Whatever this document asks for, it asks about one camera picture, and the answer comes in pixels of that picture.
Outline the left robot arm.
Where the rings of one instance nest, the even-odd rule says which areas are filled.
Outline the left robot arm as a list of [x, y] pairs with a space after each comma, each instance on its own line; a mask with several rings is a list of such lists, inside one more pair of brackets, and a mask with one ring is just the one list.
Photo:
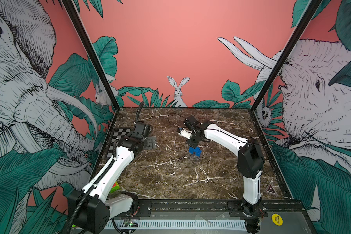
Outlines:
[[144, 136], [123, 136], [113, 142], [109, 161], [80, 191], [68, 196], [69, 214], [63, 233], [69, 234], [77, 226], [82, 233], [99, 234], [114, 217], [135, 216], [140, 211], [138, 196], [132, 193], [112, 199], [108, 196], [124, 169], [143, 150], [145, 141]]

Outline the long blue lego brick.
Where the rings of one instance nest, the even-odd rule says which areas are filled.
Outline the long blue lego brick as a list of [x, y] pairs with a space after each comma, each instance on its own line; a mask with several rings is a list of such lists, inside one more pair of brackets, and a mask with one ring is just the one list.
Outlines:
[[202, 150], [199, 147], [193, 148], [193, 147], [189, 147], [189, 154], [196, 156], [196, 157], [200, 157], [202, 153]]

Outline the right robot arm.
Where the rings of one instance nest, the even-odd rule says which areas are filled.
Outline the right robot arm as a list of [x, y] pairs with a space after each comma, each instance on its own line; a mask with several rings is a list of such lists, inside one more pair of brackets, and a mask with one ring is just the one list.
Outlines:
[[244, 185], [241, 204], [243, 213], [248, 217], [264, 217], [265, 213], [260, 207], [260, 180], [265, 158], [258, 141], [236, 136], [208, 120], [199, 122], [194, 116], [187, 117], [183, 124], [185, 127], [179, 127], [177, 133], [187, 139], [186, 143], [190, 147], [195, 149], [201, 140], [207, 139], [237, 156], [237, 168], [243, 176]]

